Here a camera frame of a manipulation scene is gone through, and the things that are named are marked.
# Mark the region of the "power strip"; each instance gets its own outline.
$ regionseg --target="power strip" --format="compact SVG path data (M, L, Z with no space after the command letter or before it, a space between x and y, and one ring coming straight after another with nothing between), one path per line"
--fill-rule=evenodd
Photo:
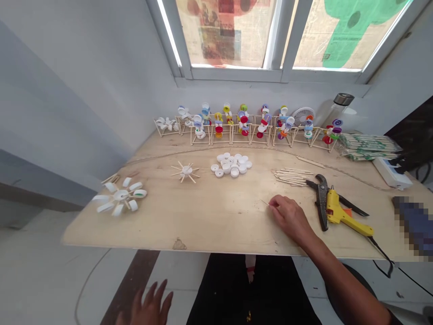
M405 188L411 187L413 185L407 175L399 174L396 171L396 168L400 166L391 165L388 159L376 157L373 160L373 165L376 167L380 175L382 175L383 179L389 186L398 188L399 190L404 190Z

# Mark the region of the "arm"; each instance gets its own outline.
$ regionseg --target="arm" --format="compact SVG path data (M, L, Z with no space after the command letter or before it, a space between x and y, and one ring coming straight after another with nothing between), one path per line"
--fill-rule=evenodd
M356 324L389 325L388 310L344 267L316 236L302 208L288 197L274 196L269 202L274 218L317 266L325 282L344 303Z

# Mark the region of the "window frame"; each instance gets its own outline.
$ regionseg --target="window frame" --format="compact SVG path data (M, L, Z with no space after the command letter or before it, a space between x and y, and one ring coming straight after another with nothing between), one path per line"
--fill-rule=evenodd
M271 24L264 63L264 67L269 67L269 70L251 68L222 69L192 66L176 1L160 1L164 6L165 14L170 25L172 40L179 54L178 59L173 51L172 41L166 29L158 0L146 0L174 78L282 84L289 82L368 84L398 42L406 36L409 28L429 3L429 0L412 0L409 2L379 43L365 67L357 71L350 69L333 70L327 68L293 67L313 0L299 0L298 2L282 69L280 69L280 65L295 0L277 0L276 6L280 8L280 16L277 16L276 10Z

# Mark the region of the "window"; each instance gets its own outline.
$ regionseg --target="window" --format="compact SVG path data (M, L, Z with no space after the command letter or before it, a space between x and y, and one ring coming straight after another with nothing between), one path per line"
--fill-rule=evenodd
M428 0L147 0L175 78L365 84Z

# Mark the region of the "pliers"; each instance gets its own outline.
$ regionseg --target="pliers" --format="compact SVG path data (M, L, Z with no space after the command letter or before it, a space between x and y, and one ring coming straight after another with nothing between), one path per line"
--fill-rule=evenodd
M329 191L328 183L326 182L325 176L321 174L317 174L316 178L320 181L319 184L314 183L313 181L306 180L306 183L308 186L316 190L317 193L317 200L316 200L316 206L317 210L319 212L319 220L320 225L322 226L322 231L328 230L328 218L326 213L326 199L327 199L327 193ZM344 198L341 195L338 195L340 202L344 204L346 207L352 209L352 211L356 212L360 216L368 217L369 214L358 208L356 205L351 203L348 199Z

